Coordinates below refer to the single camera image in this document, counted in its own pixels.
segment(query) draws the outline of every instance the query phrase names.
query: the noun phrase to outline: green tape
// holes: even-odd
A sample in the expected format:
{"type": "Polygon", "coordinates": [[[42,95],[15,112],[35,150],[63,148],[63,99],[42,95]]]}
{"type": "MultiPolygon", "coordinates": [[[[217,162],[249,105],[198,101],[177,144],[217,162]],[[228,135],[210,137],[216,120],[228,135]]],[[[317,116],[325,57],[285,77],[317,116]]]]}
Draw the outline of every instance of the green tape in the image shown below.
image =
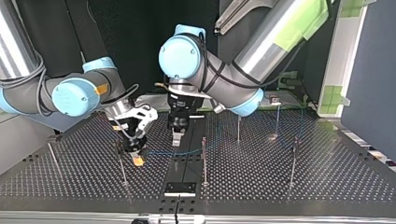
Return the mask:
{"type": "Polygon", "coordinates": [[[364,0],[345,0],[341,6],[341,18],[359,17],[364,0]]]}
{"type": "Polygon", "coordinates": [[[277,35],[275,43],[291,51],[298,42],[308,40],[328,18],[326,0],[304,0],[277,35]]]}
{"type": "Polygon", "coordinates": [[[342,86],[325,86],[320,105],[320,114],[336,114],[338,106],[342,103],[342,86]]]}

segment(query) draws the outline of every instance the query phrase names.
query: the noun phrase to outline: orange object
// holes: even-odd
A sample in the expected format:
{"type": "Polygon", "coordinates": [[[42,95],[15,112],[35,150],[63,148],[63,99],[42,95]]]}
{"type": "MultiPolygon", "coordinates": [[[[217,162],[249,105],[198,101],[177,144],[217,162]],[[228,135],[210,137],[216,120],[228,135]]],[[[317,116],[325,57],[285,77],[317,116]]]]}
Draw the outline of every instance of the orange object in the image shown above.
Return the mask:
{"type": "Polygon", "coordinates": [[[142,157],[136,157],[134,158],[134,165],[135,166],[142,166],[145,164],[145,161],[143,160],[142,157]]]}
{"type": "Polygon", "coordinates": [[[103,84],[95,88],[95,92],[97,95],[102,95],[108,91],[108,84],[103,84]]]}

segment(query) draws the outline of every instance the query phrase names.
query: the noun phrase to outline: blue cable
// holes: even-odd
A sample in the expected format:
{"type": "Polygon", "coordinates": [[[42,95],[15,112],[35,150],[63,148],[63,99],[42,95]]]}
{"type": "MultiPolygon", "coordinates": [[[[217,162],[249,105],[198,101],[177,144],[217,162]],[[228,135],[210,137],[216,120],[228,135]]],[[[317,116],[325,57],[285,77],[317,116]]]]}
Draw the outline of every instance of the blue cable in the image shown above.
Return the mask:
{"type": "Polygon", "coordinates": [[[162,156],[185,156],[185,155],[190,155],[192,153],[195,153],[197,151],[200,151],[201,149],[195,149],[194,151],[190,152],[155,152],[155,151],[150,151],[149,155],[162,155],[162,156]]]}

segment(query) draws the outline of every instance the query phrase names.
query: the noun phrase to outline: metal hole grid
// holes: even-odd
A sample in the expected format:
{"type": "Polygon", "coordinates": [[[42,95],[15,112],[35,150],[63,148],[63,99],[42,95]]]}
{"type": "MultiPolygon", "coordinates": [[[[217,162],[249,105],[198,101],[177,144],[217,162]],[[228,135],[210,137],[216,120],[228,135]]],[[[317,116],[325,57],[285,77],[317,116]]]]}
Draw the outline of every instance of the metal hole grid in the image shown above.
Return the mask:
{"type": "MultiPolygon", "coordinates": [[[[160,114],[150,129],[151,150],[172,150],[166,116],[160,114]]],[[[280,137],[287,146],[299,132],[300,111],[282,111],[280,120],[280,137]]],[[[259,203],[395,201],[394,186],[344,146],[336,134],[328,131],[326,123],[318,122],[313,113],[305,111],[303,124],[302,149],[290,190],[291,150],[271,138],[276,128],[275,111],[260,111],[243,118],[239,145],[237,116],[229,112],[207,113],[209,186],[201,188],[201,199],[259,203]]],[[[117,137],[106,117],[92,119],[54,146],[59,169],[47,152],[4,182],[0,197],[161,200],[170,156],[150,155],[140,168],[123,158],[131,185],[126,189],[113,150],[117,137]]]]}
{"type": "MultiPolygon", "coordinates": [[[[134,167],[124,156],[129,188],[122,185],[120,161],[114,150],[119,136],[100,115],[53,145],[59,167],[50,152],[32,162],[0,186],[2,197],[35,197],[56,200],[157,200],[163,194],[169,156],[149,155],[143,167],[134,167]]],[[[148,148],[171,152],[172,134],[161,114],[148,134],[148,148]]]]}
{"type": "Polygon", "coordinates": [[[318,122],[305,111],[302,146],[296,162],[293,187],[290,146],[300,130],[300,110],[280,115],[278,138],[276,111],[256,112],[242,118],[241,142],[237,143],[237,116],[225,112],[207,114],[208,187],[201,199],[260,203],[326,201],[392,203],[395,186],[366,161],[343,145],[332,125],[318,122]]]}

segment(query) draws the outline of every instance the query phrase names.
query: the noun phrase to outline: wire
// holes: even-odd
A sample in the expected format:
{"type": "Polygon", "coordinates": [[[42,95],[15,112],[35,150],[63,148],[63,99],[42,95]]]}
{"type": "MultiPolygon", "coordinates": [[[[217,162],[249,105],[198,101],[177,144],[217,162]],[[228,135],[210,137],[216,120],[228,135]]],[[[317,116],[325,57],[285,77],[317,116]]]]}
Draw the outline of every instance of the wire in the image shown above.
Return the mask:
{"type": "Polygon", "coordinates": [[[0,80],[0,88],[4,90],[12,89],[42,74],[43,70],[45,69],[43,57],[37,51],[35,52],[35,55],[37,56],[37,59],[40,61],[40,64],[31,74],[29,74],[26,77],[21,77],[15,80],[3,80],[3,81],[0,80]]]}
{"type": "Polygon", "coordinates": [[[327,10],[329,11],[329,21],[334,18],[334,8],[332,7],[332,0],[326,0],[327,10]]]}
{"type": "Polygon", "coordinates": [[[192,153],[200,151],[201,148],[195,149],[193,151],[189,152],[156,152],[156,151],[150,151],[148,154],[149,155],[164,155],[164,156],[186,156],[190,155],[192,153]]]}
{"type": "Polygon", "coordinates": [[[112,119],[113,119],[113,121],[114,122],[116,122],[116,124],[119,126],[119,128],[121,129],[121,131],[122,131],[122,133],[123,134],[125,134],[125,136],[127,137],[127,138],[129,138],[130,140],[131,139],[135,139],[135,137],[131,137],[131,135],[129,135],[126,131],[125,131],[125,129],[122,127],[122,125],[120,124],[120,122],[118,121],[118,120],[116,120],[116,118],[114,117],[114,115],[112,114],[112,113],[110,113],[110,112],[108,112],[108,111],[106,111],[106,110],[104,110],[104,109],[101,109],[101,111],[104,111],[105,113],[107,113],[112,119]]]}
{"type": "Polygon", "coordinates": [[[311,95],[310,95],[310,94],[308,93],[308,91],[306,90],[306,87],[305,87],[305,84],[304,84],[303,80],[301,79],[300,82],[301,82],[301,86],[302,86],[303,89],[304,89],[305,94],[308,96],[308,99],[311,100],[312,105],[314,105],[315,109],[318,110],[318,106],[317,106],[317,104],[314,102],[314,99],[311,97],[311,95]]]}
{"type": "Polygon", "coordinates": [[[46,86],[46,80],[45,80],[47,68],[44,65],[43,57],[37,51],[35,51],[35,55],[39,61],[39,65],[34,71],[32,71],[26,77],[21,77],[21,78],[14,79],[14,80],[3,80],[3,81],[0,80],[0,88],[2,88],[4,90],[13,89],[13,88],[19,87],[19,86],[29,82],[30,80],[32,80],[35,77],[39,76],[38,83],[37,83],[37,89],[35,91],[35,105],[37,107],[38,113],[41,116],[48,117],[52,114],[52,111],[50,111],[49,109],[46,108],[45,104],[43,103],[43,101],[41,99],[41,89],[42,88],[44,88],[44,93],[47,95],[47,97],[49,99],[51,99],[50,93],[46,86]]]}
{"type": "Polygon", "coordinates": [[[102,104],[102,106],[100,106],[97,110],[102,110],[102,109],[104,109],[106,107],[115,105],[118,101],[124,100],[127,97],[129,97],[132,94],[134,94],[138,89],[139,89],[139,84],[136,83],[132,87],[128,88],[128,90],[126,90],[127,93],[125,95],[123,95],[120,99],[118,99],[117,101],[108,103],[108,104],[102,104]]]}
{"type": "Polygon", "coordinates": [[[43,82],[45,79],[45,75],[47,73],[47,68],[44,68],[44,70],[42,71],[41,75],[40,75],[40,79],[38,80],[37,83],[37,90],[35,92],[35,105],[37,106],[37,110],[38,113],[41,116],[44,117],[49,117],[52,114],[52,111],[49,111],[47,108],[44,109],[44,103],[41,100],[41,88],[43,86],[45,86],[45,83],[43,82]]]}

